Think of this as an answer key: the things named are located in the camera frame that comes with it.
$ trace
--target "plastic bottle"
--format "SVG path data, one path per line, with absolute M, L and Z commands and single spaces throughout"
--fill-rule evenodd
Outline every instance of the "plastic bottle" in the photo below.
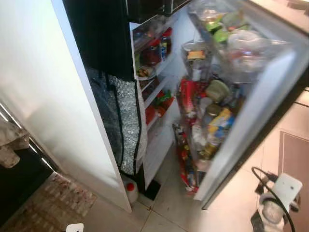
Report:
M 124 183 L 126 189 L 126 195 L 129 199 L 129 202 L 130 204 L 133 204 L 139 197 L 139 190 L 137 188 L 137 184 L 134 180 L 131 180 L 125 175 L 121 175 L 121 178 Z

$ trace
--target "black refrigerator door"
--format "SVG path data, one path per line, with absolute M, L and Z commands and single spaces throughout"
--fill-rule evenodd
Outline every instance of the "black refrigerator door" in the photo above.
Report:
M 63 0 L 85 66 L 124 81 L 134 80 L 126 3 Z
M 126 0 L 130 22 L 143 23 L 164 13 L 164 0 Z
M 171 15 L 190 1 L 191 0 L 164 0 L 164 13 L 166 15 Z

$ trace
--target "white wall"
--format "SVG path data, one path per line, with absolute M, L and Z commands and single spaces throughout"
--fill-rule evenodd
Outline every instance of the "white wall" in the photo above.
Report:
M 67 41 L 49 0 L 0 1 L 0 101 L 63 171 L 130 212 L 70 27 L 66 30 Z

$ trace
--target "cord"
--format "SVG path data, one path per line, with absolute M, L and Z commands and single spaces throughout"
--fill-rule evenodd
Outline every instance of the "cord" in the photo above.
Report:
M 293 221 L 291 219 L 291 216 L 289 214 L 289 212 L 286 210 L 286 208 L 284 207 L 282 201 L 279 199 L 279 197 L 273 192 L 273 190 L 271 190 L 270 187 L 267 186 L 267 184 L 265 184 L 262 180 L 262 178 L 259 177 L 259 175 L 255 172 L 255 169 L 256 170 L 259 170 L 260 172 L 262 172 L 264 175 L 267 176 L 267 173 L 264 172 L 262 169 L 260 168 L 257 168 L 257 167 L 252 167 L 251 168 L 251 171 L 253 172 L 253 174 L 256 176 L 256 178 L 259 179 L 259 181 L 262 183 L 262 185 L 269 191 L 271 192 L 271 194 L 276 198 L 277 202 L 279 203 L 280 207 L 283 209 L 285 215 L 287 216 L 288 220 L 289 220 L 289 223 L 290 223 L 290 226 L 291 226 L 291 230 L 292 232 L 295 232 L 295 227 L 294 227 L 294 224 L 293 224 Z

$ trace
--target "white plastic device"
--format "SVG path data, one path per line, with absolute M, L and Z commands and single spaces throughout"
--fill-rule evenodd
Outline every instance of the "white plastic device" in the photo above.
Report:
M 84 224 L 71 224 L 68 225 L 66 228 L 66 232 L 83 232 L 84 231 Z

